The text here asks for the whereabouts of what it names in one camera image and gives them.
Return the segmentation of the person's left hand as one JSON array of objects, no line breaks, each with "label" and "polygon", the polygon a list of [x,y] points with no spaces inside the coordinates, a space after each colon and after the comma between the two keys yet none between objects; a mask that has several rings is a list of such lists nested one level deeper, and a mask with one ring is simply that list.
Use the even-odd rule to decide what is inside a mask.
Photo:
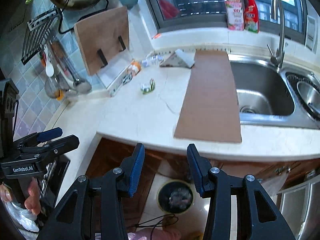
[{"label": "person's left hand", "polygon": [[[31,180],[28,187],[28,194],[29,197],[25,200],[24,206],[37,216],[41,212],[41,204],[39,187],[35,178]],[[13,196],[10,190],[4,184],[1,184],[1,199],[4,202],[12,202]]]}]

